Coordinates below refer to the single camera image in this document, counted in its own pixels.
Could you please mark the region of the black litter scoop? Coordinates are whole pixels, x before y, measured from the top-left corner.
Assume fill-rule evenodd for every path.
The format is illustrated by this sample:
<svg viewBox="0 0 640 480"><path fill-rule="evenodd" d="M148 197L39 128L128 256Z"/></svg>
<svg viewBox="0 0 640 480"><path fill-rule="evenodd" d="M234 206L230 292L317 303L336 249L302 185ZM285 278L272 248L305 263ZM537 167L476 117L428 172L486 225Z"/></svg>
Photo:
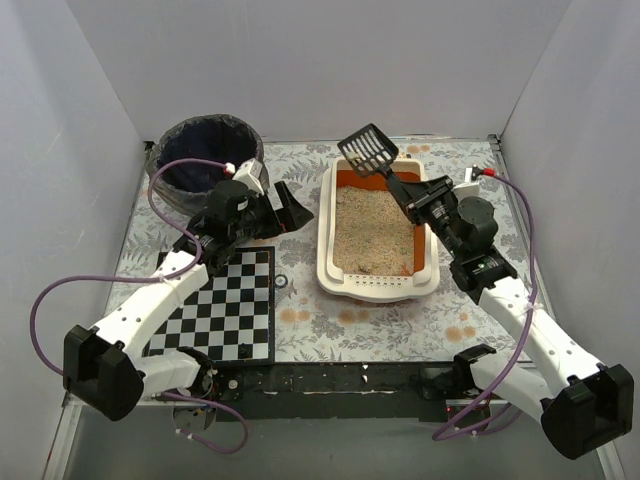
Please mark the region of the black litter scoop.
<svg viewBox="0 0 640 480"><path fill-rule="evenodd" d="M376 174L387 178L399 155L398 147L373 123L337 144L352 170L361 178Z"/></svg>

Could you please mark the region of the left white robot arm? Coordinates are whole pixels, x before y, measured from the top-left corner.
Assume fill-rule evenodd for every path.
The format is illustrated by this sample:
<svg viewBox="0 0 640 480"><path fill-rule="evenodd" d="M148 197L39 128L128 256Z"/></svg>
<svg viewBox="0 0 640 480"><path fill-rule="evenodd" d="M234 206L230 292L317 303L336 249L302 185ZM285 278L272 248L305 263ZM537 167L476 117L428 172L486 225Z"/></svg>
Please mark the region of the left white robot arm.
<svg viewBox="0 0 640 480"><path fill-rule="evenodd" d="M284 182L275 188L282 203L279 209L267 195L240 181L219 182L145 286L91 328L76 325L66 334L64 388L112 421L128 415L141 399L166 391L207 396L213 362L205 353L177 347L146 357L143 350L169 316L218 273L239 246L295 232L313 220L313 213Z"/></svg>

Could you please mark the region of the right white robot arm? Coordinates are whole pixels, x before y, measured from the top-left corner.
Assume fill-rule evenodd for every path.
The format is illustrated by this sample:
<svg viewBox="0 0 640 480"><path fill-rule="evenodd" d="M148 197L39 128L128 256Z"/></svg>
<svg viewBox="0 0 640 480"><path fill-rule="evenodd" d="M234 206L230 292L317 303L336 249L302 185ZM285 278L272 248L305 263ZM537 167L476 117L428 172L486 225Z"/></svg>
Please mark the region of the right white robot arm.
<svg viewBox="0 0 640 480"><path fill-rule="evenodd" d="M454 358L464 388L481 399L496 394L537 420L564 457L577 459L632 429L634 380L580 347L536 303L538 286L524 284L494 245L493 205L459 198L452 180L404 181L384 174L388 190L414 224L426 224L450 253L454 282L517 342L503 360L485 344Z"/></svg>

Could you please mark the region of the white orange litter box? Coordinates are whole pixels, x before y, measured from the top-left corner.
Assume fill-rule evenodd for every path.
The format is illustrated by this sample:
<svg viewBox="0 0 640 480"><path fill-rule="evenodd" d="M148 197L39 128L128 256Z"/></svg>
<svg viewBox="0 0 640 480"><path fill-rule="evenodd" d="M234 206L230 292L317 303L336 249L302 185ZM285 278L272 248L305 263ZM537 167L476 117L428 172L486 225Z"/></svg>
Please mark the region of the white orange litter box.
<svg viewBox="0 0 640 480"><path fill-rule="evenodd" d="M438 241L402 214L384 179L336 159L321 183L316 277L328 293L372 303L418 299L440 282Z"/></svg>

